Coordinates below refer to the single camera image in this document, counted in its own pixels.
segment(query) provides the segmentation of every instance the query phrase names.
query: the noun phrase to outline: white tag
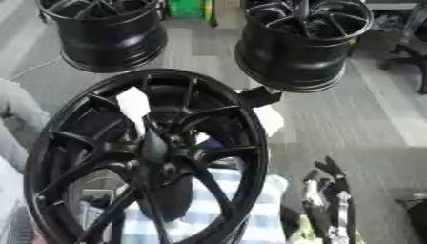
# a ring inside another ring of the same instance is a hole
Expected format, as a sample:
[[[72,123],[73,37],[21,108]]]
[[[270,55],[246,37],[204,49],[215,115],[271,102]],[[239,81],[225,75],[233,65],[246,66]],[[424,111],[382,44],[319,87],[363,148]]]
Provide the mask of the white tag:
[[[140,135],[145,134],[142,117],[150,112],[150,103],[147,95],[136,87],[127,89],[116,96],[120,111],[134,124]]]

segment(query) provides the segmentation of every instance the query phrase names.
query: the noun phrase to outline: blue and white striped fabric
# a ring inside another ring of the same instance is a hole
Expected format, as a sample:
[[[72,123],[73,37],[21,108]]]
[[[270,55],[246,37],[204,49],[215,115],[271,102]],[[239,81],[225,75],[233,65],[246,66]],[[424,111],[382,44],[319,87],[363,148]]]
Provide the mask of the blue and white striped fabric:
[[[232,199],[240,182],[240,172],[210,169],[226,195]],[[285,235],[280,223],[280,198],[286,191],[287,181],[277,175],[268,176],[260,197],[254,205],[241,244],[283,244]],[[197,179],[193,180],[193,202],[184,217],[167,223],[173,242],[194,235],[211,224],[220,213],[219,205],[209,190]],[[136,203],[126,210],[122,243],[159,243],[153,222],[141,213]]]

